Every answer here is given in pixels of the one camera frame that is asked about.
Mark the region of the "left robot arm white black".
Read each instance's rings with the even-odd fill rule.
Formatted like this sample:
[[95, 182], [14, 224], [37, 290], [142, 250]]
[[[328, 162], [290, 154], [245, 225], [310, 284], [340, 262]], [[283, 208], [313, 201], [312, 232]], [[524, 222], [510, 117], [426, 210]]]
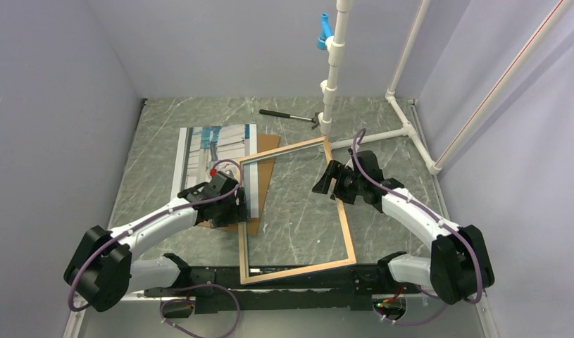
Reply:
[[142, 254], [202, 223], [226, 227], [247, 217], [242, 182], [220, 171], [136, 221], [112, 230], [91, 227], [63, 274], [70, 286], [69, 309], [79, 312], [92, 307], [104, 312], [126, 294], [153, 288], [164, 288], [174, 296], [184, 294], [192, 285], [192, 268], [187, 262], [173, 253], [150, 260], [143, 260]]

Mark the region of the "blue wooden picture frame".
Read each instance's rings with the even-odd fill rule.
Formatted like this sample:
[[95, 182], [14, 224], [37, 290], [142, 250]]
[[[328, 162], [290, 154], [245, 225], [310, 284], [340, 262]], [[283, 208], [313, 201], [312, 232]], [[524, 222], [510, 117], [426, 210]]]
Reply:
[[[314, 146], [319, 146], [322, 148], [325, 159], [327, 162], [332, 160], [332, 149], [328, 138], [318, 137], [315, 139], [306, 140], [304, 142], [299, 142], [296, 144], [290, 144], [287, 146], [282, 146], [276, 149], [271, 149], [268, 151], [262, 151], [257, 154], [248, 155], [237, 159], [237, 163], [240, 165], [249, 165], [258, 161], [266, 160], [268, 158], [275, 158], [280, 155], [289, 154], [298, 150], [308, 149]], [[238, 242], [239, 242], [239, 280], [242, 285], [256, 284], [261, 282], [269, 282], [273, 280], [284, 279], [288, 277], [296, 277], [301, 275], [319, 273], [326, 270], [332, 270], [336, 268], [343, 268], [350, 265], [356, 264], [356, 257], [354, 253], [354, 245], [351, 238], [351, 233], [349, 229], [349, 224], [347, 221], [347, 215], [344, 209], [344, 204], [340, 200], [336, 200], [337, 214], [339, 216], [339, 223], [342, 230], [342, 235], [344, 238], [344, 245], [347, 253], [347, 258], [331, 261], [327, 263], [319, 263], [315, 265], [301, 266], [298, 268], [292, 268], [289, 270], [281, 270], [277, 272], [264, 273], [262, 275], [250, 276], [249, 267], [249, 253], [247, 244], [247, 224], [240, 223], [238, 225]]]

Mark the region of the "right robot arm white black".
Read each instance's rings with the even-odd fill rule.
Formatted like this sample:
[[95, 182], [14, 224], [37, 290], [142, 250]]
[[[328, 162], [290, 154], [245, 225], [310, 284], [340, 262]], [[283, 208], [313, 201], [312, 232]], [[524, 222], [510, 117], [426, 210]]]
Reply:
[[354, 204], [357, 197], [411, 231], [430, 249], [427, 258], [398, 251], [378, 261], [376, 282], [384, 292], [402, 284], [433, 291], [444, 303], [479, 301], [495, 282], [482, 232], [460, 226], [419, 202], [398, 180], [385, 178], [372, 151], [352, 151], [343, 164], [329, 161], [312, 191]]

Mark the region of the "printed photo with white border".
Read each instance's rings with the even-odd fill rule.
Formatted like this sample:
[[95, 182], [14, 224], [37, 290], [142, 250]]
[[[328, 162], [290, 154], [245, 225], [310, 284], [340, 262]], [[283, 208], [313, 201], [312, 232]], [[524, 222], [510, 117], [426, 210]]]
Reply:
[[258, 153], [257, 125], [181, 127], [177, 143], [170, 197], [211, 179], [210, 169], [219, 161]]

